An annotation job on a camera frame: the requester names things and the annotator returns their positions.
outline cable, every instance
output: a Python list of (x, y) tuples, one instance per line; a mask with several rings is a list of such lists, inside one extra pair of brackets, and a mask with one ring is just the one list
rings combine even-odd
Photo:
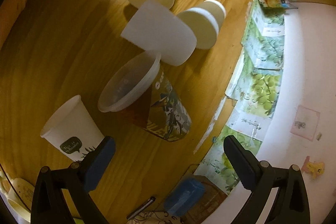
[(10, 186), (13, 188), (15, 194), (17, 195), (17, 197), (20, 199), (20, 201), (23, 203), (23, 205), (25, 205), (25, 207), (27, 208), (28, 212), (31, 213), (32, 211), (28, 208), (28, 206), (26, 205), (26, 203), (22, 200), (22, 198), (19, 196), (19, 194), (17, 193), (17, 191), (15, 190), (15, 188), (13, 187), (13, 184), (11, 183), (11, 181), (9, 180), (5, 170), (3, 169), (1, 163), (0, 163), (0, 167), (1, 167), (1, 170), (3, 171), (3, 173), (5, 174), (5, 177), (6, 179), (8, 180)]

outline wooden table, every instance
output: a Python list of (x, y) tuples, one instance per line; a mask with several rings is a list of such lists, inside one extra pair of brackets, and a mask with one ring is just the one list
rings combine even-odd
[[(176, 0), (176, 14), (204, 0)], [(142, 50), (120, 33), (136, 9), (127, 0), (29, 0), (0, 52), (0, 160), (11, 177), (35, 184), (42, 166), (66, 168), (70, 159), (40, 137), (52, 113), (81, 94), (117, 151), (97, 189), (90, 193), (110, 223), (150, 196), (161, 202), (191, 164), (199, 163), (226, 122), (226, 105), (210, 137), (193, 151), (224, 95), (241, 51), (251, 0), (219, 0), (228, 12), (211, 50), (195, 50), (179, 67), (163, 64), (193, 121), (190, 133), (168, 143), (120, 119), (101, 113), (97, 100), (107, 81)], [(71, 212), (77, 212), (67, 197)]]

